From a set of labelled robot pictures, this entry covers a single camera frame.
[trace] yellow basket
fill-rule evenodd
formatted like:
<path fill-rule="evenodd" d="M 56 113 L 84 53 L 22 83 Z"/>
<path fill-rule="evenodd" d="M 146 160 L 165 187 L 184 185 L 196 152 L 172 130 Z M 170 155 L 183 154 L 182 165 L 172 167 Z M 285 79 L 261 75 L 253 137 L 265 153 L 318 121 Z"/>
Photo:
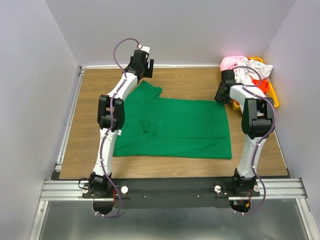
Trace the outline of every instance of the yellow basket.
<path fill-rule="evenodd" d="M 256 61 L 259 61 L 261 63 L 264 63 L 263 59 L 261 57 L 248 57 L 248 59 L 254 59 Z M 269 82 L 269 92 L 268 92 L 268 97 L 271 97 L 273 98 L 273 101 L 274 101 L 274 107 L 277 108 L 279 107 L 279 101 L 278 101 L 278 98 L 276 96 L 276 93 L 275 93 L 275 90 L 274 90 L 274 87 L 272 86 L 271 84 L 271 81 Z M 236 101 L 232 101 L 232 108 L 233 110 L 240 110 L 240 105 L 239 103 L 237 103 Z"/>

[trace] wall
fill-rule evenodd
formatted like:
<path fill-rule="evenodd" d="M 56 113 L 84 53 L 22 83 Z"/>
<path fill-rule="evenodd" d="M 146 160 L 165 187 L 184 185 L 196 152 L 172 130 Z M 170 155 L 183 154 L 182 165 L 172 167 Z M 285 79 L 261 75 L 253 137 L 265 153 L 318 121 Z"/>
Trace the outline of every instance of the wall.
<path fill-rule="evenodd" d="M 0 3 L 0 233 L 29 239 L 79 67 L 43 0 Z"/>
<path fill-rule="evenodd" d="M 295 0 L 45 0 L 81 66 L 113 65 L 114 46 L 135 37 L 156 64 L 220 64 L 261 56 Z M 121 46 L 127 64 L 134 43 Z"/>
<path fill-rule="evenodd" d="M 320 2 L 297 0 L 264 58 L 274 65 L 279 97 L 276 130 L 288 169 L 302 177 L 311 214 L 320 227 L 320 112 L 318 79 Z"/>

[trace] wooden tabletop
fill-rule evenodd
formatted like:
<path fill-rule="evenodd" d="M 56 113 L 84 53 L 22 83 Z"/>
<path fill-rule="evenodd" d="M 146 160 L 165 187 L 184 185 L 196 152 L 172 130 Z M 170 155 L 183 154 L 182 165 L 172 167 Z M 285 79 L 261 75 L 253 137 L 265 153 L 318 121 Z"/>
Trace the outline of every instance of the wooden tabletop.
<path fill-rule="evenodd" d="M 87 69 L 75 108 L 63 159 L 60 179 L 88 178 L 97 160 L 100 132 L 97 123 L 98 99 L 108 94 L 121 78 L 119 69 Z M 163 89 L 161 97 L 213 101 L 221 81 L 220 69 L 155 68 L 152 78 L 144 78 Z M 240 111 L 225 106 L 232 147 L 232 159 L 203 159 L 162 156 L 113 157 L 113 178 L 170 178 L 232 176 L 244 147 Z M 262 176 L 287 175 L 274 133 L 263 146 L 258 171 Z"/>

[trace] red cloth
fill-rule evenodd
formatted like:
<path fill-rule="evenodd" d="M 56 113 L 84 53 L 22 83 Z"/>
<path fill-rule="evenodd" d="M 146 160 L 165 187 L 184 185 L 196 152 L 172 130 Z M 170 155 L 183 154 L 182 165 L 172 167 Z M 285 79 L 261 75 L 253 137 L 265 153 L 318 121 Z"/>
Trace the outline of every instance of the red cloth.
<path fill-rule="evenodd" d="M 260 81 L 260 80 L 253 79 L 251 76 L 250 76 L 250 78 L 252 79 L 252 83 L 254 85 L 257 85 L 259 83 L 259 81 Z M 262 82 L 258 86 L 258 88 L 260 88 L 264 94 L 267 94 L 269 92 L 269 82 L 268 82 L 268 80 L 267 79 L 262 79 Z"/>

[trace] green cloth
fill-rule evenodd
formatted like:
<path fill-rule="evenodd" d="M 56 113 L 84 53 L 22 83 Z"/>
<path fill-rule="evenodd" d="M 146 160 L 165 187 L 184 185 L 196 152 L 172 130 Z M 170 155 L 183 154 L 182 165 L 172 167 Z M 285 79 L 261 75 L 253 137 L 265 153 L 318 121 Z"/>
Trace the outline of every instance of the green cloth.
<path fill-rule="evenodd" d="M 126 98 L 115 156 L 232 158 L 223 104 L 162 98 L 161 92 L 161 87 L 143 81 Z"/>

